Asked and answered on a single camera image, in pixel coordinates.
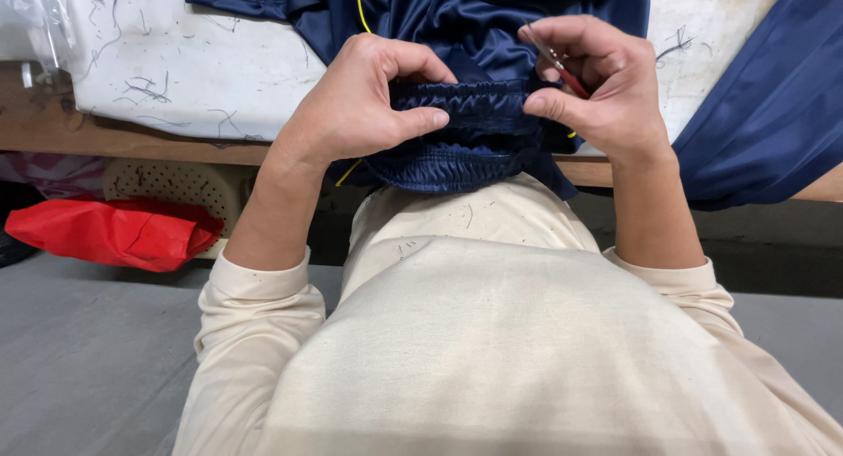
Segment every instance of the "red bag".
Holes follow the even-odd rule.
[[[142,197],[103,203],[86,195],[12,211],[6,232],[54,255],[172,271],[207,250],[223,225],[201,205]]]

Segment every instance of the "person's left hand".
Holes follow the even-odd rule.
[[[281,129],[275,147],[288,160],[326,169],[333,160],[364,157],[448,124],[439,108],[393,110],[387,83],[395,76],[457,82],[427,46],[369,33],[352,36]]]

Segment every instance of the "tabletop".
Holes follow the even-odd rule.
[[[651,0],[670,141],[776,0]],[[182,136],[272,140],[325,66],[287,23],[184,0],[70,0],[83,112]],[[582,155],[600,155],[585,145]]]

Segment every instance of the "navy blue garment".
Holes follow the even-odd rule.
[[[843,161],[843,0],[778,0],[674,143],[691,207],[785,201]]]
[[[562,176],[549,153],[542,154],[545,135],[565,136],[571,130],[542,118],[524,115],[523,103],[532,91],[548,83],[532,81],[460,84],[400,84],[390,86],[392,107],[442,108],[450,122],[426,136],[364,158],[346,181],[369,185],[371,175],[386,184],[427,193],[476,190],[526,171],[563,198],[576,188]],[[330,175],[340,176],[348,161],[338,162]]]
[[[343,43],[365,32],[357,0],[186,0],[253,17],[288,20],[325,63]],[[364,158],[344,184],[379,182],[423,192],[473,190],[525,171],[563,199],[576,189],[551,154],[582,144],[571,130],[524,115],[523,102],[542,87],[534,79],[535,48],[516,35],[524,20],[591,13],[618,28],[645,36],[649,0],[361,0],[375,34],[429,45],[459,84],[395,84],[393,108],[444,108],[447,128]],[[336,162],[334,180],[356,160]]]

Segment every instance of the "yellow cord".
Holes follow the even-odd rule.
[[[364,3],[361,0],[357,0],[357,9],[360,10],[360,21],[364,23],[364,29],[366,29],[367,32],[372,32],[372,30],[368,29],[368,25],[366,24],[366,18],[364,17]],[[348,171],[346,171],[345,174],[343,174],[342,178],[340,178],[340,180],[337,181],[335,185],[336,186],[341,185],[342,182],[345,181],[346,178],[348,178],[348,175],[352,172],[352,170],[357,168],[357,165],[359,165],[362,162],[364,162],[364,160],[362,158],[360,158],[356,162],[354,162],[352,167],[349,168]]]
[[[345,179],[346,179],[346,178],[348,178],[348,174],[349,174],[350,172],[352,172],[352,170],[353,170],[353,169],[357,168],[357,165],[359,165],[359,164],[360,164],[360,163],[362,163],[362,162],[364,162],[364,160],[363,160],[362,158],[360,158],[360,159],[358,159],[356,162],[354,162],[354,164],[352,165],[352,167],[351,167],[351,168],[349,168],[349,169],[348,169],[348,171],[346,171],[346,174],[343,174],[342,178],[340,178],[340,180],[339,180],[339,181],[337,181],[337,182],[334,184],[334,186],[339,186],[340,184],[342,184],[342,182],[343,182],[343,181],[345,181]]]
[[[364,29],[366,29],[367,32],[372,32],[372,30],[368,29],[368,25],[366,24],[366,19],[364,18],[364,4],[360,0],[357,0],[357,9],[360,10],[360,21],[364,23]]]

